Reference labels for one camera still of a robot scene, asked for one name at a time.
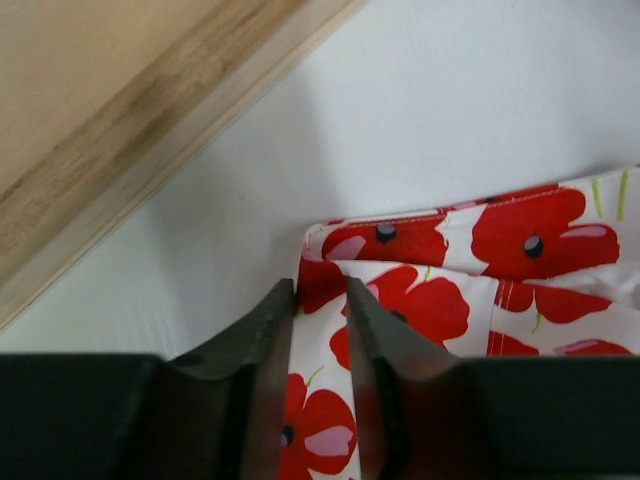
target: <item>poppy print fabric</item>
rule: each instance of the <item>poppy print fabric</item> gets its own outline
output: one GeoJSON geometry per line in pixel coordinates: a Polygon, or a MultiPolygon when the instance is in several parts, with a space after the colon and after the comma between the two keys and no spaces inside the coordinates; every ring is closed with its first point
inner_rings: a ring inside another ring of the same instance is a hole
{"type": "Polygon", "coordinates": [[[359,479],[346,286],[460,356],[640,352],[640,168],[309,229],[280,480],[359,479]]]}

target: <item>red poppy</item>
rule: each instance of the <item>red poppy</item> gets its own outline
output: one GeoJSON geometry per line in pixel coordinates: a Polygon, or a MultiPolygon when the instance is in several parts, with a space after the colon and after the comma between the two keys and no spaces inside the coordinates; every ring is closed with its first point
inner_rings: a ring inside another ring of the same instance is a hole
{"type": "Polygon", "coordinates": [[[610,227],[569,226],[585,210],[578,190],[549,185],[500,199],[484,209],[472,232],[471,250],[489,264],[487,275],[550,278],[618,260],[618,237],[610,227]]]}
{"type": "Polygon", "coordinates": [[[304,313],[313,313],[347,291],[347,277],[333,262],[313,255],[311,248],[302,248],[298,267],[298,301],[304,313]]]}
{"type": "Polygon", "coordinates": [[[356,421],[335,392],[316,390],[289,375],[284,407],[278,480],[312,480],[309,470],[337,475],[356,448],[356,421]]]}
{"type": "MultiPolygon", "coordinates": [[[[444,347],[444,341],[463,335],[468,328],[469,305],[455,283],[435,278],[409,288],[418,278],[414,267],[402,266],[372,280],[369,289],[380,304],[399,320],[409,324],[432,342],[444,347]]],[[[335,332],[329,347],[336,360],[350,370],[347,327],[335,332]]]]}
{"type": "Polygon", "coordinates": [[[525,345],[509,335],[489,331],[489,344],[487,355],[539,355],[537,348],[525,345]]]}
{"type": "Polygon", "coordinates": [[[588,313],[606,310],[611,305],[610,300],[594,295],[508,280],[500,282],[495,304],[510,312],[524,312],[534,299],[540,315],[553,323],[571,323],[588,313]]]}
{"type": "Polygon", "coordinates": [[[379,260],[442,266],[447,242],[436,227],[442,215],[388,222],[352,223],[331,232],[322,245],[328,260],[379,260]]]}
{"type": "Polygon", "coordinates": [[[558,355],[630,355],[621,345],[604,340],[589,339],[553,349],[558,355]]]}

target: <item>wooden molding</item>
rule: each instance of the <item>wooden molding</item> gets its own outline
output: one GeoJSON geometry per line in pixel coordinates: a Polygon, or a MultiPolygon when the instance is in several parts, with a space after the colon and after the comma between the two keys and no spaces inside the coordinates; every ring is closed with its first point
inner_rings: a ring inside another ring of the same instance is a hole
{"type": "Polygon", "coordinates": [[[362,0],[223,0],[0,194],[0,326],[362,0]]]}

